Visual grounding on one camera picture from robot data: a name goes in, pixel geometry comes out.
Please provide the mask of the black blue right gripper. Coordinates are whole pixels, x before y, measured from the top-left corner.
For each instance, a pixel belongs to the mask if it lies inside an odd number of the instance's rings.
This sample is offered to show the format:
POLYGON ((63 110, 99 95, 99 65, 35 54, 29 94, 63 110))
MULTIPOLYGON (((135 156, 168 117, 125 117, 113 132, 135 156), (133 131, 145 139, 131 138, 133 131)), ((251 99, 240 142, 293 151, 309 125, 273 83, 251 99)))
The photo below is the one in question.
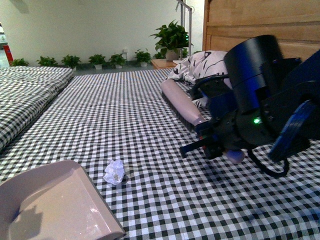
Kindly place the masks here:
POLYGON ((209 121, 232 151, 273 144, 280 162, 320 138, 320 59, 226 57, 235 108, 209 121))

